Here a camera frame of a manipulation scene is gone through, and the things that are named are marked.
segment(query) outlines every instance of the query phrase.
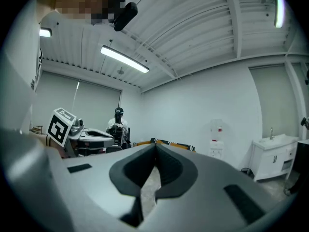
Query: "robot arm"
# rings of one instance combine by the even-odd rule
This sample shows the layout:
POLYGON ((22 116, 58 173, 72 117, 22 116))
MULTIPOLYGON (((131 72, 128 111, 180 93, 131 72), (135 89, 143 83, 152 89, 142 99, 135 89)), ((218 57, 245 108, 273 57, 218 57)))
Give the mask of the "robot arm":
POLYGON ((65 148, 70 157, 76 157, 78 154, 75 152, 78 153, 79 150, 99 150, 114 144, 113 136, 86 128, 82 119, 77 119, 63 108, 53 111, 46 134, 65 148))
POLYGON ((124 141, 127 142, 127 130, 122 124, 113 124, 106 129, 106 133, 115 138, 115 144, 119 147, 122 146, 124 141))
POLYGON ((309 130, 309 117, 303 118, 302 121, 300 122, 301 126, 306 126, 306 128, 309 130))
POLYGON ((91 14, 91 24, 102 23, 103 20, 108 19, 115 31, 121 31, 138 13, 134 2, 123 7, 122 4, 125 2, 126 0, 109 0, 108 8, 102 8, 102 10, 108 9, 108 13, 91 14), (113 15, 113 18, 107 18, 105 15, 113 15))

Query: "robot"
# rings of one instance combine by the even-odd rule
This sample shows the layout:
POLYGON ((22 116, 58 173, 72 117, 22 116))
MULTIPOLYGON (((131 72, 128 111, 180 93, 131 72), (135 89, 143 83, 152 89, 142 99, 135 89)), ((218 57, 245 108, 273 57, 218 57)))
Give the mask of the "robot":
POLYGON ((113 0, 113 4, 109 4, 109 16, 106 18, 103 14, 91 14, 92 25, 102 24, 103 20, 108 19, 113 24, 115 31, 121 31, 124 27, 137 15, 138 9, 136 3, 130 2, 124 8, 121 6, 126 0, 113 0))
POLYGON ((307 128, 307 130, 309 130, 309 117, 307 117, 307 118, 304 117, 301 120, 300 125, 305 126, 307 128))
MULTIPOLYGON (((54 111, 49 128, 63 145, 76 140, 91 149, 114 141, 62 108, 54 111)), ((0 134, 4 177, 48 231, 264 231, 294 200, 277 205, 262 186, 224 161, 170 145, 61 159, 58 151, 18 131, 0 134), (161 188, 155 208, 143 218, 140 190, 154 166, 161 188)))
POLYGON ((63 108, 53 111, 46 134, 64 147, 70 158, 97 154, 102 148, 112 147, 115 142, 112 135, 86 128, 81 118, 77 119, 63 108))

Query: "gray plastic surface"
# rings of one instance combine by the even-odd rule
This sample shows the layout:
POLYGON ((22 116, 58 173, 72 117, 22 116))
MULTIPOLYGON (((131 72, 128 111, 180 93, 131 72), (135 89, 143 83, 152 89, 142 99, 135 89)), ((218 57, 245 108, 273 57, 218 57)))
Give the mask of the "gray plastic surface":
POLYGON ((71 174, 88 196, 103 210, 120 218, 132 209, 135 197, 121 194, 112 183, 109 171, 117 161, 148 145, 83 158, 64 159, 66 167, 88 163, 92 168, 71 174))
POLYGON ((139 226, 149 232, 237 231, 247 226, 238 209, 224 191, 238 185, 265 212, 275 202, 258 183, 227 163, 188 150, 162 145, 190 159, 198 169, 193 186, 176 199, 158 199, 155 209, 139 226))
POLYGON ((85 146, 88 150, 98 150, 106 147, 111 147, 114 144, 114 137, 106 132, 97 129, 84 128, 83 126, 79 129, 77 128, 77 126, 73 126, 73 130, 70 131, 71 135, 69 134, 67 138, 66 149, 68 150, 70 157, 75 157, 75 153, 74 150, 71 148, 69 140, 89 143, 89 146, 85 146), (100 136, 89 135, 89 132, 97 133, 100 136))
MULTIPOLYGON (((94 189, 94 193, 85 190, 83 180, 76 174, 70 174, 67 167, 74 166, 80 162, 87 163, 91 158, 96 158, 96 156, 83 157, 71 159, 73 161, 65 162, 61 159, 59 153, 56 150, 48 150, 48 157, 50 160, 50 167, 56 182, 56 186, 60 192, 60 195, 68 208, 72 222, 74 225, 74 231, 76 232, 132 232, 136 229, 128 226, 127 224, 121 222, 117 217, 112 216, 107 212, 109 207, 105 207, 106 210, 102 209, 94 200, 96 199, 99 191, 102 196, 108 196, 109 193, 106 190, 111 187, 104 187, 99 190, 94 189)), ((84 180, 90 179, 92 182, 98 182, 100 175, 102 174, 101 169, 96 168, 96 172, 92 172, 97 178, 88 175, 84 180)))
POLYGON ((164 145, 193 162, 198 177, 179 198, 158 199, 153 211, 135 229, 119 220, 130 212, 135 198, 118 192, 110 181, 109 169, 148 145, 62 160, 57 150, 43 149, 34 139, 17 132, 1 134, 1 162, 12 189, 33 217, 54 231, 256 231, 270 225, 288 205, 281 203, 272 210, 275 202, 270 195, 230 165, 164 145), (67 169, 87 163, 92 167, 72 174, 67 169), (238 185, 266 215, 248 226, 224 191, 227 185, 238 185))
POLYGON ((83 129, 84 129, 84 125, 82 125, 82 126, 80 126, 80 125, 72 125, 68 137, 70 139, 75 138, 77 140, 79 135, 82 134, 83 129))
POLYGON ((23 121, 36 94, 12 66, 6 54, 0 54, 0 63, 0 126, 7 130, 24 130, 23 121))

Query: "ceiling beam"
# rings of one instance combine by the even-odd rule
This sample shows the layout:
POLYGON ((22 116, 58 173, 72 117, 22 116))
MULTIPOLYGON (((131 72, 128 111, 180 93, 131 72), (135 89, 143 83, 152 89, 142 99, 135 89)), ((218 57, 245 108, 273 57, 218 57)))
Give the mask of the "ceiling beam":
POLYGON ((307 78, 308 66, 307 66, 307 64, 304 61, 300 62, 300 68, 301 68, 301 70, 302 70, 302 72, 304 74, 304 77, 307 78))
POLYGON ((124 83, 109 76, 105 76, 96 72, 88 71, 69 64, 59 63, 55 61, 42 60, 42 70, 71 78, 81 79, 90 83, 111 87, 118 90, 132 90, 140 92, 139 87, 124 83))
MULTIPOLYGON (((286 57, 284 56, 286 54, 286 52, 266 52, 265 53, 256 53, 255 55, 247 55, 245 57, 241 57, 241 58, 234 58, 231 54, 227 55, 226 58, 224 58, 224 56, 219 56, 216 57, 212 60, 207 60, 207 64, 202 63, 200 65, 196 65, 195 68, 192 70, 190 70, 189 72, 186 73, 178 73, 179 76, 178 78, 193 74, 195 72, 198 71, 202 71, 208 68, 212 68, 215 66, 219 66, 219 65, 224 65, 224 64, 228 64, 228 63, 233 63, 233 62, 239 62, 239 64, 244 63, 243 61, 246 61, 247 67, 255 67, 255 66, 259 66, 259 65, 266 65, 266 64, 277 64, 277 63, 284 63, 286 60, 286 57)), ((295 56, 291 56, 289 58, 292 58, 293 61, 309 61, 309 55, 308 54, 304 54, 304 53, 293 53, 293 55, 295 54, 295 56)), ((172 80, 166 80, 163 81, 161 83, 152 83, 147 87, 144 87, 141 89, 141 92, 144 93, 148 90, 151 90, 155 87, 161 86, 163 84, 166 84, 170 81, 176 80, 178 78, 174 78, 172 80)))
POLYGON ((141 42, 138 39, 134 39, 133 37, 125 34, 123 32, 116 32, 112 27, 107 24, 91 26, 93 29, 98 29, 102 32, 102 28, 104 33, 107 33, 112 38, 117 39, 119 42, 123 43, 125 46, 129 47, 132 50, 137 49, 137 53, 145 57, 148 61, 156 64, 163 72, 169 75, 171 78, 176 77, 175 71, 168 66, 164 61, 162 61, 154 52, 150 49, 141 45, 141 42))
POLYGON ((295 44, 295 38, 296 38, 296 35, 298 34, 298 31, 299 31, 298 24, 296 23, 295 20, 292 20, 290 28, 289 28, 289 33, 284 43, 284 48, 287 51, 286 56, 291 52, 291 49, 293 45, 295 44))
POLYGON ((230 9, 233 34, 234 34, 234 52, 237 58, 241 56, 242 49, 242 20, 239 0, 227 0, 230 9))

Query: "fluorescent ceiling light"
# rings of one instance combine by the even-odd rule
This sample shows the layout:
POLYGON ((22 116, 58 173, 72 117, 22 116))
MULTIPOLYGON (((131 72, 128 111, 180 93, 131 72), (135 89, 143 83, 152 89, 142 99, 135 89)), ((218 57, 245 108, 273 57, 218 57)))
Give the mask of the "fluorescent ceiling light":
POLYGON ((275 27, 281 28, 284 21, 284 0, 276 0, 275 27))
POLYGON ((149 71, 149 69, 146 66, 138 63, 137 61, 133 60, 132 58, 130 58, 130 57, 128 57, 128 56, 108 47, 108 46, 104 45, 101 49, 101 53, 105 54, 105 55, 107 55, 111 58, 114 58, 114 59, 116 59, 120 62, 123 62, 123 63, 143 72, 143 73, 147 73, 149 71))
POLYGON ((40 29, 40 36, 50 38, 52 36, 51 29, 41 28, 40 29))

